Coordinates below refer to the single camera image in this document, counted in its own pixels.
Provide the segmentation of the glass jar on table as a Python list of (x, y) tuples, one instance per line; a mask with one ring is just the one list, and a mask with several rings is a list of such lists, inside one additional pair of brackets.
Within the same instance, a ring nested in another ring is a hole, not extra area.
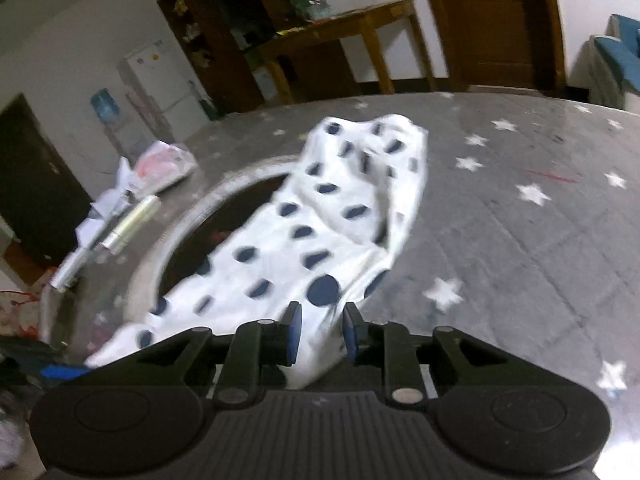
[(333, 14), (329, 0), (291, 0), (298, 16), (307, 22), (330, 18)]

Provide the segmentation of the dark wooden shelf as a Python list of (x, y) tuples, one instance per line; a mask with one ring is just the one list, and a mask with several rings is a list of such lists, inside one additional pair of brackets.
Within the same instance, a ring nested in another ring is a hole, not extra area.
[(217, 113), (244, 113), (265, 97), (254, 71), (259, 47), (303, 24), (293, 0), (158, 0)]

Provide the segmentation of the white polka dot garment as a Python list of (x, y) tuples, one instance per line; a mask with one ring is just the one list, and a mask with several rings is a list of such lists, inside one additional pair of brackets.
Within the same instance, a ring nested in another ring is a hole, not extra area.
[(360, 304), (386, 277), (408, 238), (427, 179), (427, 131), (409, 118), (328, 117), (308, 134), (294, 170), (198, 270), (139, 323), (123, 325), (88, 357), (100, 367), (196, 326), (217, 335), (278, 320), (302, 307), (293, 389), (339, 359), (345, 304)]

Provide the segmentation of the built-in induction cooker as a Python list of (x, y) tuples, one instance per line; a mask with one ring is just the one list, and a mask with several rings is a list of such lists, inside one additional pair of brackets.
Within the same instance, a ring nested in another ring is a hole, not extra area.
[(134, 270), (122, 300), (122, 318), (141, 321), (161, 294), (202, 270), (205, 257), (268, 202), (296, 162), (295, 155), (276, 156), (228, 171), (179, 214)]

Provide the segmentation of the white refrigerator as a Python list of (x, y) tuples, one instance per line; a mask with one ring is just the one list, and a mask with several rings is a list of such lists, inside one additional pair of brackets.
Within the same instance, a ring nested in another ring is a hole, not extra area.
[(180, 73), (161, 41), (126, 55), (118, 66), (132, 92), (132, 105), (154, 136), (181, 143), (209, 123), (198, 87)]

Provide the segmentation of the blue water bottle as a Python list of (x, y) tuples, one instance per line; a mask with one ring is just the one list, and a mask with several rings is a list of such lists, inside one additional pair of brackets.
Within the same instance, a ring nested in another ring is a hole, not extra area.
[(120, 108), (107, 89), (96, 92), (90, 104), (103, 125), (114, 125), (120, 121)]

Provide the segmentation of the silver cylinder bottle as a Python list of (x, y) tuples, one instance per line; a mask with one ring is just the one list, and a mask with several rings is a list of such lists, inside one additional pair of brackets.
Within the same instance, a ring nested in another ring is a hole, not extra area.
[(119, 254), (146, 222), (160, 209), (162, 202), (156, 195), (146, 196), (128, 211), (114, 229), (107, 234), (101, 246), (111, 255)]

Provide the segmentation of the grey star tablecloth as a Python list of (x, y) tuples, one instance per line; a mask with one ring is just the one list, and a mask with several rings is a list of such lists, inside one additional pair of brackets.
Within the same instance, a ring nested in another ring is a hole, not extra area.
[(639, 474), (639, 116), (495, 93), (415, 93), (233, 114), (191, 136), (198, 171), (114, 259), (86, 267), (55, 343), (79, 363), (182, 277), (179, 236), (233, 192), (251, 200), (322, 118), (405, 115), (428, 131), (406, 248), (366, 311), (419, 333), (450, 324), (596, 392), (613, 431), (603, 479)]

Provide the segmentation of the brown wooden door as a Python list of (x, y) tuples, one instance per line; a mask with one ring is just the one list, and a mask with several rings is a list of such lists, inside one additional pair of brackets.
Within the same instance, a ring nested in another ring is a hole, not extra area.
[(428, 0), (451, 87), (566, 87), (558, 0)]

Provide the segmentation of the pink tissue pack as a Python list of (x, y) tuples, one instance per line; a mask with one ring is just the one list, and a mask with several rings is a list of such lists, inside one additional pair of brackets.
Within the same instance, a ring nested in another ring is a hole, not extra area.
[(116, 188), (131, 193), (136, 200), (142, 200), (190, 176), (197, 166), (193, 154), (183, 146), (155, 141), (133, 167), (125, 157), (120, 159)]

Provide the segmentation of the blue sofa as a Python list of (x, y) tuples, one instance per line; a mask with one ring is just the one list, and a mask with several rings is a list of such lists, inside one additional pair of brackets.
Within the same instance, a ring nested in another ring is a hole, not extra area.
[(604, 35), (588, 41), (589, 99), (639, 114), (639, 21), (612, 14)]

